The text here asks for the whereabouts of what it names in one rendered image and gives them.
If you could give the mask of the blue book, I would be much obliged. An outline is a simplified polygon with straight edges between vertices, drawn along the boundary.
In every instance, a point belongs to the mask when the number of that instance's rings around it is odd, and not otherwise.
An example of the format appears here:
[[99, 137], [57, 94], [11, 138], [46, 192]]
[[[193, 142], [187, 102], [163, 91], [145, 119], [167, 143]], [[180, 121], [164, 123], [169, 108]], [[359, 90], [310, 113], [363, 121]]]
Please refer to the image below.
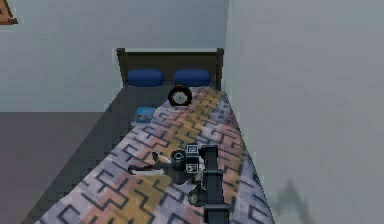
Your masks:
[[132, 126], [148, 124], [152, 121], [155, 113], [155, 108], [152, 107], [138, 107], [134, 113], [131, 121]]

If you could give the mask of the blue pillow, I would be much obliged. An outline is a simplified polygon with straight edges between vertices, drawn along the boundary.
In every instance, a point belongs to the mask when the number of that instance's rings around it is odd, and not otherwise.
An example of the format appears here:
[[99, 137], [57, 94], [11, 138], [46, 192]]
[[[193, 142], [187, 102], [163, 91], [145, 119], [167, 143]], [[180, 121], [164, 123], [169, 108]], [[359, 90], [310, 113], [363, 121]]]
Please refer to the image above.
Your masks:
[[156, 69], [134, 69], [126, 74], [126, 83], [136, 87], [156, 87], [165, 82], [165, 75]]
[[180, 69], [174, 72], [174, 81], [188, 87], [207, 86], [210, 84], [211, 75], [203, 69]]

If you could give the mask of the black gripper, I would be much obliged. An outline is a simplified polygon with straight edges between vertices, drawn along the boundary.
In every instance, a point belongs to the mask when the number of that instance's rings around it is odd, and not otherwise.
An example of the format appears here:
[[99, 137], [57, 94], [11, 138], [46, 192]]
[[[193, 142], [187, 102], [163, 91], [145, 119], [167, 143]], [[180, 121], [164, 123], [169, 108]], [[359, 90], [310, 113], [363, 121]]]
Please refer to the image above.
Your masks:
[[187, 182], [192, 175], [194, 174], [194, 165], [187, 163], [186, 154], [183, 150], [176, 150], [171, 154], [171, 160], [164, 156], [160, 155], [157, 152], [151, 153], [152, 158], [155, 163], [171, 163], [170, 166], [136, 166], [132, 165], [128, 167], [128, 172], [132, 175], [137, 174], [138, 172], [155, 172], [162, 171], [164, 175], [171, 174], [173, 181], [177, 185], [182, 185]]

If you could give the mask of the patterned purple and yellow blanket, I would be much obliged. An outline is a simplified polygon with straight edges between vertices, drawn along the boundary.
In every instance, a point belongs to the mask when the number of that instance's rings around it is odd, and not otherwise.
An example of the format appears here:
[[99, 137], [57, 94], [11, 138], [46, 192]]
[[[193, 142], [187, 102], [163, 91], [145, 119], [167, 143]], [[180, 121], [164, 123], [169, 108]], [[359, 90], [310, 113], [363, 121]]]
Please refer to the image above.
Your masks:
[[130, 165], [152, 162], [189, 143], [216, 145], [224, 172], [230, 224], [275, 224], [251, 156], [226, 95], [192, 90], [187, 108], [158, 107], [151, 123], [133, 128], [74, 189], [32, 224], [204, 224], [203, 210], [188, 203], [192, 185], [168, 176], [131, 175]]

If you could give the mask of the dark wooden bed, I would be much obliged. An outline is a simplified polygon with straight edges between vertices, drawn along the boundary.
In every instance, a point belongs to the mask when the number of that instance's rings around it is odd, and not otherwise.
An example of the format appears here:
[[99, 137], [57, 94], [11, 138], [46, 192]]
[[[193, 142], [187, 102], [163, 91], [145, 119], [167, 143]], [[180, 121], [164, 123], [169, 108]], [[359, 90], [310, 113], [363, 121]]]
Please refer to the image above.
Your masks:
[[[119, 48], [116, 53], [123, 82], [121, 91], [29, 211], [22, 224], [32, 224], [45, 214], [96, 168], [133, 128], [147, 125], [131, 125], [135, 111], [138, 107], [152, 107], [156, 111], [164, 103], [169, 103], [169, 92], [175, 86], [185, 86], [175, 83], [174, 72], [176, 70], [207, 70], [211, 75], [210, 84], [200, 87], [210, 87], [225, 94], [221, 87], [224, 56], [221, 48], [215, 50], [127, 50]], [[165, 75], [165, 82], [156, 87], [128, 85], [126, 74], [134, 69], [160, 70]]]

